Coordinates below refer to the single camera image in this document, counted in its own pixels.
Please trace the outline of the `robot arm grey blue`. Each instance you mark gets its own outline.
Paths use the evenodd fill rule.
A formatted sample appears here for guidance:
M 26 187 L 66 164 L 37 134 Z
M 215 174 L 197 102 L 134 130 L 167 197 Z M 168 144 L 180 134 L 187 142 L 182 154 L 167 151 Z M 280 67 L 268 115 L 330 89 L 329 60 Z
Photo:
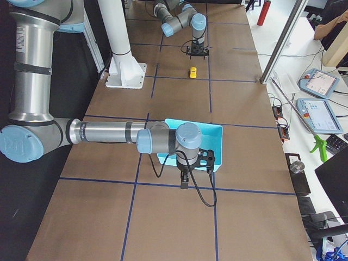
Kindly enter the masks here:
M 191 28 L 191 45 L 184 51 L 186 55 L 203 58 L 209 56 L 209 48 L 204 45 L 207 19 L 191 4 L 185 4 L 184 1 L 155 1 L 153 14 L 161 21 L 161 29 L 166 37 L 171 37 L 186 27 Z
M 1 126 L 8 123 L 14 104 L 16 23 L 9 4 L 1 1 Z M 82 33 L 54 34 L 50 111 L 54 116 L 81 119 L 95 91 L 99 75 Z M 32 189 L 35 183 L 54 187 L 70 147 L 64 146 L 31 163 L 15 163 L 1 156 L 1 192 Z

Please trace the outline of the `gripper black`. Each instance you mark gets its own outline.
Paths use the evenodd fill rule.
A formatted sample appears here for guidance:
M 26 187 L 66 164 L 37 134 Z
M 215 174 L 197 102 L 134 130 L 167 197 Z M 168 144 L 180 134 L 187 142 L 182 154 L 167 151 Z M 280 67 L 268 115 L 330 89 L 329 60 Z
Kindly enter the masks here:
M 187 46 L 186 55 L 190 57 L 207 57 L 209 56 L 209 48 L 204 46 L 204 43 L 192 41 L 191 46 Z
M 184 156 L 182 153 L 176 154 L 176 165 L 181 171 L 181 189 L 188 189 L 189 186 L 189 171 L 200 167 L 198 154 L 194 156 Z

